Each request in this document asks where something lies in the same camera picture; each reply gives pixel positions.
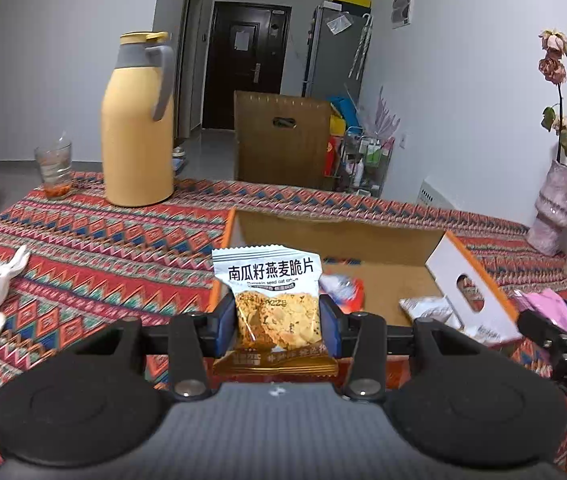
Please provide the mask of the red orange snack bag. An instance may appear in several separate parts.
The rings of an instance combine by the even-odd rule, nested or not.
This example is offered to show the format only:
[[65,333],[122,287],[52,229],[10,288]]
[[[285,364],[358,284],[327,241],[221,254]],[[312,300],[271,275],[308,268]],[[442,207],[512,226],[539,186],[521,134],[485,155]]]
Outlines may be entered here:
[[320,292],[328,295],[343,313],[364,310],[364,283],[360,278],[340,274],[323,274],[319,279]]

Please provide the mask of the dark entrance door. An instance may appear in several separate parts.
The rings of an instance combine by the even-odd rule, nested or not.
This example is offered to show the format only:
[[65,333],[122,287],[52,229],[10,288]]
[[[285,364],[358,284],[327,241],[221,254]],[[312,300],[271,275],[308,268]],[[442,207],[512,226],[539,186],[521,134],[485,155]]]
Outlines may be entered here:
[[202,127],[231,130],[237,91],[281,90],[292,9],[273,4],[214,4],[203,94]]

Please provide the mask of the pink snack packet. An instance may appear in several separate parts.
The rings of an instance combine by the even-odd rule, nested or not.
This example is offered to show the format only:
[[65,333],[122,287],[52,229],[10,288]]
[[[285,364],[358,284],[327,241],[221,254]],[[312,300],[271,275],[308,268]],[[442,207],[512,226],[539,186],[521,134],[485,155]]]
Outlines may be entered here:
[[520,312],[534,310],[567,332],[567,304],[553,290],[546,288],[541,292],[523,292],[516,289],[511,299]]

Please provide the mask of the pink ceramic vase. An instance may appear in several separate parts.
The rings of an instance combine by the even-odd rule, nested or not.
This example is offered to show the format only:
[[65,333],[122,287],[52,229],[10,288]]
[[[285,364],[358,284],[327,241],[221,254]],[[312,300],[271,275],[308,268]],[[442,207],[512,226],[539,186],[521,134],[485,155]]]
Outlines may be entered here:
[[556,255],[567,230],[567,166],[555,160],[535,200],[536,217],[526,240],[546,256]]

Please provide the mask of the drinking glass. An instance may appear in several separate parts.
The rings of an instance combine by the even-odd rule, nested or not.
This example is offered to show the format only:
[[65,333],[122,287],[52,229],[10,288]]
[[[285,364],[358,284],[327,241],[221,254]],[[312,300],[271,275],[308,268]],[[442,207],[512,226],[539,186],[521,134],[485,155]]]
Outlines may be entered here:
[[62,200],[73,188],[72,143],[60,139],[37,146],[34,154],[44,195],[48,200]]

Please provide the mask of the grey refrigerator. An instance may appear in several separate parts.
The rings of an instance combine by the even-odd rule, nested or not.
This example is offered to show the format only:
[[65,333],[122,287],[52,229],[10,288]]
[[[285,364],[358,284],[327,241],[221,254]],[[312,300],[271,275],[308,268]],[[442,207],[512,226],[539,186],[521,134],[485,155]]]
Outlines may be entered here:
[[361,94],[369,13],[356,15],[324,2],[315,9],[308,37],[302,96],[329,100]]

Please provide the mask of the yellow thermos jug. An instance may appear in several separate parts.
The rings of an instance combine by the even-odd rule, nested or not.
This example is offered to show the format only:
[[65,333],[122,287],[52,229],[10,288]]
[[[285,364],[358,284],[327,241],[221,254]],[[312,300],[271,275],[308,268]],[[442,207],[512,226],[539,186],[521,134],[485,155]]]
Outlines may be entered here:
[[169,32],[126,32],[101,105],[105,198],[144,207],[174,192],[176,55]]

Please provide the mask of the orange cardboard snack box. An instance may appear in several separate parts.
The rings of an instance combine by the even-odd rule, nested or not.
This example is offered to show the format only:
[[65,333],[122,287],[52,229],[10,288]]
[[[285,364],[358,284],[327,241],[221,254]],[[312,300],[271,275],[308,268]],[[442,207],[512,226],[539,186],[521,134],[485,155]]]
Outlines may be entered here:
[[361,309],[382,316],[387,324],[408,325],[399,305],[403,299],[445,297],[462,332],[483,344],[512,354],[522,338],[515,326],[515,307],[449,231],[231,211],[222,246],[262,245],[320,255],[325,274],[363,285]]

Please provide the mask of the white oat crisp packet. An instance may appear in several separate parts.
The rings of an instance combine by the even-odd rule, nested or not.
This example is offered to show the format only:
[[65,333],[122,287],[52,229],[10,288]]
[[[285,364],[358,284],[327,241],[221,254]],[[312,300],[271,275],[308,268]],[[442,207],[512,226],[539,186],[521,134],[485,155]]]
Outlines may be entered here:
[[215,249],[215,278],[234,300],[233,347],[217,375],[334,377],[339,364],[321,333],[318,255],[282,245]]

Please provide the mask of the wall electrical panel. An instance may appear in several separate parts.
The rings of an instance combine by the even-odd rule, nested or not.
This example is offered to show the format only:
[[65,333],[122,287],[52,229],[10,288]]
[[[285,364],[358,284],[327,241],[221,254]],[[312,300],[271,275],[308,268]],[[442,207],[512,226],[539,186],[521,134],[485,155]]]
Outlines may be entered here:
[[391,24],[394,29],[407,26],[413,16],[413,0],[393,0]]

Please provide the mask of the white silver snack packet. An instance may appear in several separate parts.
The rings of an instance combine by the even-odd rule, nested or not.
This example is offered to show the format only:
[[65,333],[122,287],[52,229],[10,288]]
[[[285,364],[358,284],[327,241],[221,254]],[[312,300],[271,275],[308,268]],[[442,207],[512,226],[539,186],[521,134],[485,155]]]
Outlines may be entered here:
[[459,318],[446,297],[404,298],[398,304],[411,321],[432,318],[456,330],[461,327]]

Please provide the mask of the patterned red tablecloth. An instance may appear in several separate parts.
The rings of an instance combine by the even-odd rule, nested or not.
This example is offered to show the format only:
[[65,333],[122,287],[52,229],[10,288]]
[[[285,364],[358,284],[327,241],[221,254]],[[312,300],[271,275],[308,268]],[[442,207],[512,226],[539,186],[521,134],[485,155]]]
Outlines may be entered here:
[[233,209],[449,230],[506,292],[551,288],[567,300],[563,258],[535,252],[515,222],[308,188],[204,180],[181,180],[167,202],[125,211],[105,200],[99,174],[81,172],[66,200],[33,190],[0,214],[0,257],[20,246],[30,252],[3,304],[0,386],[127,314],[155,325],[207,307],[210,252]]

